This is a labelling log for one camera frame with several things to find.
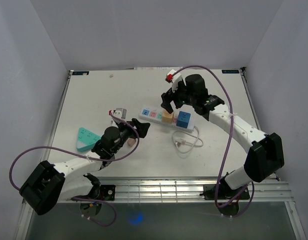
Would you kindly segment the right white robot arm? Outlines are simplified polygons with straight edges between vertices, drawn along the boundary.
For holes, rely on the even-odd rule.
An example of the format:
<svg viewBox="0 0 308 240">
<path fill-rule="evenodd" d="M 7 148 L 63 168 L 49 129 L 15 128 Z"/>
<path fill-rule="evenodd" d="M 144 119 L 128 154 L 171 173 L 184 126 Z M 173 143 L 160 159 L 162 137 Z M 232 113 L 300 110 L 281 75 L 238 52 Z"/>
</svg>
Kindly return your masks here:
<svg viewBox="0 0 308 240">
<path fill-rule="evenodd" d="M 178 109 L 183 105 L 193 107 L 198 115 L 228 133 L 247 153 L 242 167 L 220 179 L 217 189 L 224 198 L 231 199 L 242 186 L 260 183 L 284 166 L 281 137 L 256 129 L 234 115 L 220 97 L 208 93 L 201 75 L 182 78 L 179 73 L 169 72 L 165 80 L 171 88 L 161 95 L 163 109 L 171 114 L 174 111 L 171 104 Z"/>
</svg>

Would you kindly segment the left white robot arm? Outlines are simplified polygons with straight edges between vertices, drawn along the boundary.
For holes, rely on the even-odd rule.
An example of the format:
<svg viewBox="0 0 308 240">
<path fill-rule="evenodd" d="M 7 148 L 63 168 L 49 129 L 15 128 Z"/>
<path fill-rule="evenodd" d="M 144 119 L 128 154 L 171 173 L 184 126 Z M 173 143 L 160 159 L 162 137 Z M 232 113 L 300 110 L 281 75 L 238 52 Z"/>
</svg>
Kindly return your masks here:
<svg viewBox="0 0 308 240">
<path fill-rule="evenodd" d="M 38 215 L 49 212 L 58 201 L 102 199 L 101 182 L 92 173 L 116 161 L 116 153 L 128 139 L 145 138 L 150 126 L 136 118 L 116 119 L 86 155 L 58 163 L 40 162 L 20 187 L 20 195 Z"/>
</svg>

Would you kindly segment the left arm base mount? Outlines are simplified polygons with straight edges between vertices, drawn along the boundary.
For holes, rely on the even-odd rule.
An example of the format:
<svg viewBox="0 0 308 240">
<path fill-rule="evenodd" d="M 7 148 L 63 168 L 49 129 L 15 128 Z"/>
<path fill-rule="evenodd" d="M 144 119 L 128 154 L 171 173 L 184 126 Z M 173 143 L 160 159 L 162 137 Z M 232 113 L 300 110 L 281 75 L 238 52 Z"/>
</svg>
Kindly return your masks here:
<svg viewBox="0 0 308 240">
<path fill-rule="evenodd" d="M 114 184 L 103 184 L 94 186 L 89 194 L 72 197 L 71 200 L 79 198 L 84 203 L 80 204 L 80 211 L 88 217 L 95 217 L 102 209 L 102 203 L 99 201 L 114 201 L 116 186 Z"/>
</svg>

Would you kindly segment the blue cube socket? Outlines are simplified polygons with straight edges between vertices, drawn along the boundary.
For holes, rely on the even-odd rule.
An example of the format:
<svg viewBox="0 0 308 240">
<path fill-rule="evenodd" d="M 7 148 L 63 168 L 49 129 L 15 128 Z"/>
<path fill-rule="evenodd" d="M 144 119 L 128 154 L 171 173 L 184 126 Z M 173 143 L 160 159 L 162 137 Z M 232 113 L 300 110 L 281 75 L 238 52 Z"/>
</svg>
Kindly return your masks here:
<svg viewBox="0 0 308 240">
<path fill-rule="evenodd" d="M 187 129 L 191 119 L 191 114 L 188 112 L 180 111 L 177 116 L 176 125 L 180 128 Z"/>
</svg>

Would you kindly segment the pink small plug adapter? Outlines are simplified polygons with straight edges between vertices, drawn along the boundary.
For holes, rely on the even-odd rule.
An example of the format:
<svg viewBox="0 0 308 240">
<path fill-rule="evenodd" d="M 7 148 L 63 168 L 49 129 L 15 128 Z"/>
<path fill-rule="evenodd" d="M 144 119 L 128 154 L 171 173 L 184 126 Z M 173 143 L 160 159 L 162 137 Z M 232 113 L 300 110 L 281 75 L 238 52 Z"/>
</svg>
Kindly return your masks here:
<svg viewBox="0 0 308 240">
<path fill-rule="evenodd" d="M 129 138 L 129 139 L 127 140 L 127 145 L 128 145 L 129 147 L 133 147 L 133 146 L 135 145 L 135 143 L 136 143 L 136 139 L 134 139 L 134 138 Z"/>
</svg>

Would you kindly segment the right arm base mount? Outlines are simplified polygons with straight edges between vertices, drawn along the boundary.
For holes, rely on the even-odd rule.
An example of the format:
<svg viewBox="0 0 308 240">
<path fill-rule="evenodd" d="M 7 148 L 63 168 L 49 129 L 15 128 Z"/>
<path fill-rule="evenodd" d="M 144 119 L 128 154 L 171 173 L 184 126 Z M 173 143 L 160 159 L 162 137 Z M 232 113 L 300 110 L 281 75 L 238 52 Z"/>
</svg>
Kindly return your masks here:
<svg viewBox="0 0 308 240">
<path fill-rule="evenodd" d="M 199 196 L 203 197 L 204 200 L 214 200 L 216 193 L 216 185 L 215 184 L 204 184 L 203 191 L 199 194 Z M 224 202 L 219 202 L 218 205 L 224 205 L 226 202 L 234 198 L 232 202 L 230 202 L 225 207 L 218 207 L 218 211 L 222 216 L 233 218 L 240 214 L 240 200 L 249 200 L 251 202 L 251 197 L 248 187 L 241 186 L 238 189 L 232 190 L 231 188 L 226 189 L 221 184 L 219 185 L 217 200 L 224 200 Z"/>
</svg>

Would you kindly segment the beige cube socket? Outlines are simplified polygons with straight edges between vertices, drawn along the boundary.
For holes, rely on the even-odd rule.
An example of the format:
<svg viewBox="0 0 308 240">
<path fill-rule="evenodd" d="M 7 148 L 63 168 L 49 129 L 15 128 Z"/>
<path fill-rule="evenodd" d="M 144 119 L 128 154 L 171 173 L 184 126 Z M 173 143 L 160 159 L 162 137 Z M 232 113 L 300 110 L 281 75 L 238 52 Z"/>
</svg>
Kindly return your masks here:
<svg viewBox="0 0 308 240">
<path fill-rule="evenodd" d="M 162 118 L 161 118 L 163 123 L 167 123 L 167 124 L 172 124 L 173 120 L 174 120 L 174 112 L 169 113 L 168 111 L 166 111 L 165 109 L 162 112 Z"/>
</svg>

